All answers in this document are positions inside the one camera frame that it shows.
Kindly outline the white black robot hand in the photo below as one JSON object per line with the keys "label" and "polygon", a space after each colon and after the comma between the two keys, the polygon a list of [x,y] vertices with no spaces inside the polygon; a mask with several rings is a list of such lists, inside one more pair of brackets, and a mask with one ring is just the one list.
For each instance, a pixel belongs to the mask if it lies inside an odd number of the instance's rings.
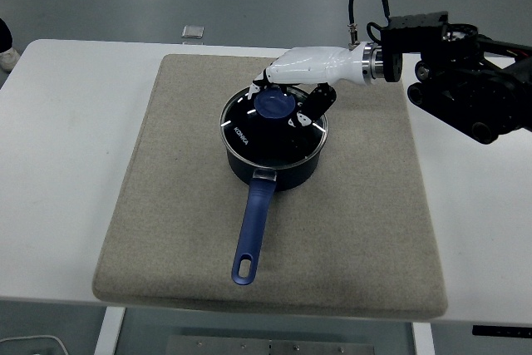
{"label": "white black robot hand", "polygon": [[309,126],[334,102],[329,87],[346,80],[369,85],[383,77],[382,52],[375,43],[360,42],[352,50],[340,47],[295,47],[272,62],[249,86],[251,100],[267,87],[317,84],[301,107],[288,118],[292,127]]}

